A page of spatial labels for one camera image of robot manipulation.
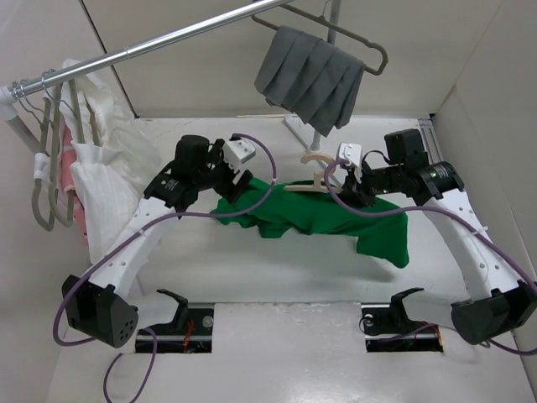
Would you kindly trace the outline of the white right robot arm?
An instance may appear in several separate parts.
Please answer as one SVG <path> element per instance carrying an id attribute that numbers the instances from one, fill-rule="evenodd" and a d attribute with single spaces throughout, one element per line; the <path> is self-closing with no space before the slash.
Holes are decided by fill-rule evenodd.
<path id="1" fill-rule="evenodd" d="M 403 194 L 433 223 L 469 295 L 452 302 L 448 315 L 465 341 L 479 344 L 522 327 L 536 311 L 536 284 L 488 237 L 456 169 L 430 162 L 416 129 L 389 133 L 384 142 L 383 168 L 371 167 L 360 145 L 339 145 L 338 164 L 347 171 L 341 200 L 365 209 L 381 196 Z"/>

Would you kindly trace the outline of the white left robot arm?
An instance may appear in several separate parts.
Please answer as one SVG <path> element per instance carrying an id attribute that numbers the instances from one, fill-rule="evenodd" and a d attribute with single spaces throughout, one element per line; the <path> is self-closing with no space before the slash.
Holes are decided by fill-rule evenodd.
<path id="1" fill-rule="evenodd" d="M 253 176 L 242 166 L 255 154 L 254 145 L 237 134 L 215 142 L 183 136 L 111 250 L 82 277 L 71 275 L 62 285 L 69 326 L 113 348 L 125 345 L 141 328 L 181 331 L 188 316 L 186 298 L 160 289 L 135 301 L 128 298 L 129 291 L 161 239 L 201 192 L 213 190 L 229 202 L 245 192 Z"/>

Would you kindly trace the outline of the beige wooden hanger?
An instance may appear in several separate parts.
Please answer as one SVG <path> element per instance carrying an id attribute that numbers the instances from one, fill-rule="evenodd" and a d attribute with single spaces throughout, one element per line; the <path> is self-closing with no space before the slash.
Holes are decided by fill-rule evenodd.
<path id="1" fill-rule="evenodd" d="M 330 157 L 330 155 L 323 154 L 323 153 L 305 154 L 300 159 L 300 163 L 303 165 L 307 165 L 311 161 L 323 162 L 326 165 L 329 165 L 329 164 L 332 164 L 335 160 L 332 157 Z M 292 191 L 292 192 L 316 192 L 316 193 L 328 192 L 328 188 L 326 186 L 323 171 L 314 172 L 314 176 L 313 176 L 313 180 L 311 184 L 286 185 L 284 187 L 284 190 Z"/>

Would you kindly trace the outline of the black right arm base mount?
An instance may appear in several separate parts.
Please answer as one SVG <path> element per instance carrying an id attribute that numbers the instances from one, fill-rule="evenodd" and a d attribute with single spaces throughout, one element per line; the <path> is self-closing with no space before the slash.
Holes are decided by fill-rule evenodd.
<path id="1" fill-rule="evenodd" d="M 361 304 L 358 327 L 368 353 L 444 352 L 438 327 L 409 319 L 404 308 L 404 298 L 423 290 L 414 287 L 391 296 L 389 302 Z"/>

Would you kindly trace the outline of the green t shirt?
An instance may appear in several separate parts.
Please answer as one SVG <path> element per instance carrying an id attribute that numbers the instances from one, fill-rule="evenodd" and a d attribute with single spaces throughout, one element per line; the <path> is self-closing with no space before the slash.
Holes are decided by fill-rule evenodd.
<path id="1" fill-rule="evenodd" d="M 219 222 L 256 227 L 268 239 L 282 238 L 291 229 L 304 235 L 354 237 L 358 254 L 387 260 L 399 269 L 409 264 L 406 214 L 360 217 L 337 205 L 327 193 L 286 191 L 280 184 L 257 209 Z"/>

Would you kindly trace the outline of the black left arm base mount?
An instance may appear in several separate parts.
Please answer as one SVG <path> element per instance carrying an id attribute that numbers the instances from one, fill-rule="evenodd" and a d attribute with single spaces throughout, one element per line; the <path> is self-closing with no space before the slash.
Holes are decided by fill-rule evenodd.
<path id="1" fill-rule="evenodd" d="M 153 340 L 158 353 L 210 353 L 214 306 L 193 304 L 172 291 L 159 289 L 131 300 L 138 308 L 135 353 L 151 353 Z"/>

